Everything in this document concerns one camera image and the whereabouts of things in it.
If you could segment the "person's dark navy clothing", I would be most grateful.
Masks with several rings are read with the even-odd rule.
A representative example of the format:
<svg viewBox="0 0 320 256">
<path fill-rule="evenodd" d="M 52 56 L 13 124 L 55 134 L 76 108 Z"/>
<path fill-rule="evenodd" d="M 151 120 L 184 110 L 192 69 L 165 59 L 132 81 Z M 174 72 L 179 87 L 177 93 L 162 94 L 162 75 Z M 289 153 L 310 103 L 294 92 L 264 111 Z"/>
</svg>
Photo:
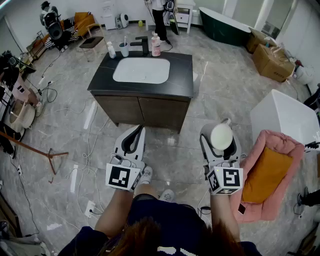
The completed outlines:
<svg viewBox="0 0 320 256">
<path fill-rule="evenodd" d="M 262 256 L 250 241 L 237 242 L 222 223 L 209 227 L 183 204 L 133 199 L 123 231 L 113 238 L 85 226 L 58 256 Z"/>
</svg>

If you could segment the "beige wooden bucket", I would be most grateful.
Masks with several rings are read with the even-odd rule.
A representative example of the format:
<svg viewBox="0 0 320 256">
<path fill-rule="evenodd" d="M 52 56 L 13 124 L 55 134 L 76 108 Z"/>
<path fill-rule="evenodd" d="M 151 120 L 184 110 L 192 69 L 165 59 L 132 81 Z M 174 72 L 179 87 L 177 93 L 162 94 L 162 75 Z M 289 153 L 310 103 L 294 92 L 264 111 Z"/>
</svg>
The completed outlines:
<svg viewBox="0 0 320 256">
<path fill-rule="evenodd" d="M 9 126 L 20 133 L 23 129 L 31 129 L 36 110 L 30 104 L 19 99 L 15 100 L 9 115 Z"/>
</svg>

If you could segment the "wooden chair with dark seat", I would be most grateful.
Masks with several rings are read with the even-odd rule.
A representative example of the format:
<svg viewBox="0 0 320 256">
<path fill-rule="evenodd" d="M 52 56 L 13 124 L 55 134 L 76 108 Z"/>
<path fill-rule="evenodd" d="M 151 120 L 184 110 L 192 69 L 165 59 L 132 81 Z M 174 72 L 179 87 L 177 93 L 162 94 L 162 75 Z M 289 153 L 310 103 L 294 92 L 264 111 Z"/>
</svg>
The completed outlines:
<svg viewBox="0 0 320 256">
<path fill-rule="evenodd" d="M 93 27 L 99 27 L 100 28 L 100 31 L 101 31 L 101 34 L 102 36 L 93 36 L 92 33 L 91 33 L 91 28 Z M 96 55 L 96 50 L 95 50 L 95 47 L 101 42 L 101 41 L 104 41 L 105 45 L 107 46 L 107 42 L 105 40 L 105 35 L 104 35 L 104 31 L 102 29 L 102 25 L 99 24 L 99 23 L 93 23 L 93 24 L 90 24 L 88 25 L 87 27 L 87 31 L 89 33 L 89 38 L 85 39 L 83 41 L 83 43 L 79 46 L 79 48 L 81 49 L 83 55 L 85 56 L 87 62 L 89 62 L 89 58 L 86 54 L 86 51 L 85 49 L 88 49 L 88 50 L 92 50 L 94 52 L 94 54 Z"/>
</svg>

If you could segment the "small white bottle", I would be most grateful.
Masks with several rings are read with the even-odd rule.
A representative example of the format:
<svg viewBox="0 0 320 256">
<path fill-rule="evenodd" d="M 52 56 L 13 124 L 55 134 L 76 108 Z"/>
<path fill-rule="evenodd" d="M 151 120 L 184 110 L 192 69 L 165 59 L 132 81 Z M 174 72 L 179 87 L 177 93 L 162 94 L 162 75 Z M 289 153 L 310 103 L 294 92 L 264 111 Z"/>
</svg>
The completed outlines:
<svg viewBox="0 0 320 256">
<path fill-rule="evenodd" d="M 115 51 L 115 49 L 114 49 L 114 47 L 112 45 L 112 42 L 108 41 L 106 43 L 106 45 L 107 45 L 107 50 L 108 50 L 110 58 L 114 59 L 117 56 L 117 54 L 116 54 L 116 51 Z"/>
</svg>

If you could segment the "white air purifier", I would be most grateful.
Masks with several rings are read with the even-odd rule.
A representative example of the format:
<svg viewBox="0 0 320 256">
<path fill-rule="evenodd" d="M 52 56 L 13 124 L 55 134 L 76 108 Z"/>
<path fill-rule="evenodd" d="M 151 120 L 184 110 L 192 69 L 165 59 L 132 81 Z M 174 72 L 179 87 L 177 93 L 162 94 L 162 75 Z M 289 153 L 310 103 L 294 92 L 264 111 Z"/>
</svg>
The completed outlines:
<svg viewBox="0 0 320 256">
<path fill-rule="evenodd" d="M 115 27 L 116 29 L 123 29 L 129 25 L 129 17 L 125 13 L 120 13 L 115 17 Z"/>
</svg>

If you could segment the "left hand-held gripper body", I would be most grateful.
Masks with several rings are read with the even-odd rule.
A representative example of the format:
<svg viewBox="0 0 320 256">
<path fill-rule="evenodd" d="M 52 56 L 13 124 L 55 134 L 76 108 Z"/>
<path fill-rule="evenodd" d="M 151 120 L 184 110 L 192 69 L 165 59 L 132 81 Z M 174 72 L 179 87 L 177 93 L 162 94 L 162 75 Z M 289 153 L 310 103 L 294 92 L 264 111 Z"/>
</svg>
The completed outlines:
<svg viewBox="0 0 320 256">
<path fill-rule="evenodd" d="M 145 173 L 146 164 L 137 159 L 112 153 L 106 164 L 105 185 L 114 189 L 133 192 Z"/>
</svg>

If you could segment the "black faucet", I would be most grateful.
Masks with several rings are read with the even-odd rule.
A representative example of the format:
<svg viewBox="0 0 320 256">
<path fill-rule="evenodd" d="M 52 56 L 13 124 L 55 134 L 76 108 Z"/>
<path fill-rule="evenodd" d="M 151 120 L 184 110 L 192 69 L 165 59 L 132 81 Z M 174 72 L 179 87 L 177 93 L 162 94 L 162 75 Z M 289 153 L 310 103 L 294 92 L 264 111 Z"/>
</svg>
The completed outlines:
<svg viewBox="0 0 320 256">
<path fill-rule="evenodd" d="M 136 40 L 130 43 L 130 46 L 142 46 L 142 55 L 148 56 L 149 55 L 149 40 L 147 36 L 138 36 L 135 38 Z"/>
</svg>

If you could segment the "person's right forearm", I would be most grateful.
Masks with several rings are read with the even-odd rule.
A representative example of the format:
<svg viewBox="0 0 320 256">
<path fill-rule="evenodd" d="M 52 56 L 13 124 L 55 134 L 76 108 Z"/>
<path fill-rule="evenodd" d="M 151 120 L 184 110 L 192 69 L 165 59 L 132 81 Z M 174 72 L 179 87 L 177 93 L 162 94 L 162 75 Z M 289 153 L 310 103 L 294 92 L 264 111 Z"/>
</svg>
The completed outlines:
<svg viewBox="0 0 320 256">
<path fill-rule="evenodd" d="M 240 228 L 232 212 L 228 195 L 210 195 L 211 223 L 221 222 L 236 242 L 240 242 Z"/>
</svg>

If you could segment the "pink soap bottle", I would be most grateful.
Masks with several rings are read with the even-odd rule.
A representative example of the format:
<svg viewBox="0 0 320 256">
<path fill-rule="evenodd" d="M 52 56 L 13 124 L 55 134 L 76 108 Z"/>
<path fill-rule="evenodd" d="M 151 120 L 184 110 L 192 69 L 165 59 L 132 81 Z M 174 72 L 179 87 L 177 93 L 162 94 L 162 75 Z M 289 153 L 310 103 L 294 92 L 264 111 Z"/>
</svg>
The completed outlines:
<svg viewBox="0 0 320 256">
<path fill-rule="evenodd" d="M 161 40 L 157 33 L 154 33 L 151 38 L 151 54 L 153 57 L 161 55 Z"/>
</svg>

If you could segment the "orange cushion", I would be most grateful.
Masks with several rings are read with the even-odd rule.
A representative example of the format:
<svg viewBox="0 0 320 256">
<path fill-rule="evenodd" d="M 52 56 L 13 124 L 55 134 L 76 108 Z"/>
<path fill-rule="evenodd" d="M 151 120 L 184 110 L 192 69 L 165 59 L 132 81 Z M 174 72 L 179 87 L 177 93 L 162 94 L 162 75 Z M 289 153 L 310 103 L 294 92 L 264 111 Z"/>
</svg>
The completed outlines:
<svg viewBox="0 0 320 256">
<path fill-rule="evenodd" d="M 247 176 L 242 200 L 245 203 L 262 204 L 276 190 L 292 162 L 291 156 L 265 147 Z"/>
</svg>

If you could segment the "white round cup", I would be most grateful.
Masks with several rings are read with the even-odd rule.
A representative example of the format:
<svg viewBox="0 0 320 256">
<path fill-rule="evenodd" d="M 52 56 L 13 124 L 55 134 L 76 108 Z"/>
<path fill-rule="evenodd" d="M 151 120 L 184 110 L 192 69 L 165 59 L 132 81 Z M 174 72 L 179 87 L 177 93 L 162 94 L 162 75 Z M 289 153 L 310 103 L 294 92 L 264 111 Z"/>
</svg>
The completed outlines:
<svg viewBox="0 0 320 256">
<path fill-rule="evenodd" d="M 220 123 L 205 124 L 200 134 L 208 140 L 210 146 L 219 151 L 226 150 L 233 141 L 233 131 L 230 127 L 231 120 L 223 119 Z"/>
</svg>

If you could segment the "brown wooden rack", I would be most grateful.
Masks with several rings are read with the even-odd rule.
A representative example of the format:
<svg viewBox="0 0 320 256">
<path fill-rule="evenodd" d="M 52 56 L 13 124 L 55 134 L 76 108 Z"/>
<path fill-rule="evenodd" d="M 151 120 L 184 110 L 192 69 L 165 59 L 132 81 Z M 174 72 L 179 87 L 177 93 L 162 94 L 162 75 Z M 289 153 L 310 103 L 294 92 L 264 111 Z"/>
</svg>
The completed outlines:
<svg viewBox="0 0 320 256">
<path fill-rule="evenodd" d="M 49 161 L 51 170 L 52 170 L 52 172 L 53 172 L 54 175 L 56 175 L 56 171 L 55 171 L 55 169 L 54 169 L 54 166 L 53 166 L 53 163 L 52 163 L 52 159 L 53 159 L 54 157 L 57 157 L 57 156 L 63 156 L 63 155 L 68 155 L 68 154 L 69 154 L 68 152 L 51 153 L 51 150 L 52 150 L 51 148 L 49 149 L 49 151 L 48 151 L 47 153 L 42 152 L 42 151 L 40 151 L 40 150 L 38 150 L 38 149 L 35 149 L 35 148 L 33 148 L 33 147 L 25 144 L 25 143 L 22 143 L 22 142 L 16 140 L 16 139 L 13 138 L 13 137 L 10 137 L 9 135 L 7 135 L 6 133 L 3 133 L 2 131 L 0 131 L 0 136 L 8 139 L 9 141 L 14 142 L 15 144 L 17 144 L 17 145 L 19 145 L 19 146 L 22 146 L 22 147 L 24 147 L 24 148 L 26 148 L 26 149 L 28 149 L 28 150 L 31 150 L 31 151 L 33 151 L 33 152 L 35 152 L 35 153 L 38 153 L 38 154 L 46 157 L 46 158 L 48 159 L 48 161 Z"/>
</svg>

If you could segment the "open brown cardboard box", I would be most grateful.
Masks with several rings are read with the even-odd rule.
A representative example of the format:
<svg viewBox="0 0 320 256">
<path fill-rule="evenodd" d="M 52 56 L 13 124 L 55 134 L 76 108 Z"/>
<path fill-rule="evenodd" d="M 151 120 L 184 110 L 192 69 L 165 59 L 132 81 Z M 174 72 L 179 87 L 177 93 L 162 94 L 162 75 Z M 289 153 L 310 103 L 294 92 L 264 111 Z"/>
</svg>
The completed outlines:
<svg viewBox="0 0 320 256">
<path fill-rule="evenodd" d="M 253 54 L 259 44 L 265 45 L 269 40 L 270 37 L 263 32 L 250 28 L 249 39 L 245 47 L 249 53 Z"/>
</svg>

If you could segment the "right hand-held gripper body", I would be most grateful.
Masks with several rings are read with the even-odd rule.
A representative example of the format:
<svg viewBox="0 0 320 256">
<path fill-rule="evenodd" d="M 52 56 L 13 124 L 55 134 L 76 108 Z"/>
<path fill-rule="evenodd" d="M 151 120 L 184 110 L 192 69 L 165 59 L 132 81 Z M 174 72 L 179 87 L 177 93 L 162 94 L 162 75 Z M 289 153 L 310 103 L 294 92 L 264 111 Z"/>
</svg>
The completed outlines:
<svg viewBox="0 0 320 256">
<path fill-rule="evenodd" d="M 204 166 L 211 195 L 232 195 L 243 188 L 243 169 L 238 160 L 210 161 Z"/>
</svg>

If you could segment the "black-topped wooden vanity cabinet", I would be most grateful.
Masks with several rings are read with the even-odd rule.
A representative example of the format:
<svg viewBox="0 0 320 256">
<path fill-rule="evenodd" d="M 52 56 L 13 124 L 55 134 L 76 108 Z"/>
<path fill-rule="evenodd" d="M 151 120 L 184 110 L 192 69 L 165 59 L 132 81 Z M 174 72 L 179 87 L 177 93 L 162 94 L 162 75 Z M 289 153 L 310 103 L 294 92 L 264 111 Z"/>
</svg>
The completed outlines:
<svg viewBox="0 0 320 256">
<path fill-rule="evenodd" d="M 139 64 L 137 60 L 169 62 L 167 79 L 162 83 L 116 81 L 114 73 L 122 60 L 130 68 L 141 68 L 147 76 L 158 74 L 158 64 Z M 180 132 L 194 96 L 193 58 L 190 54 L 162 52 L 159 57 L 131 51 L 123 57 L 108 54 L 102 59 L 87 90 L 115 125 L 131 124 L 165 128 Z"/>
</svg>

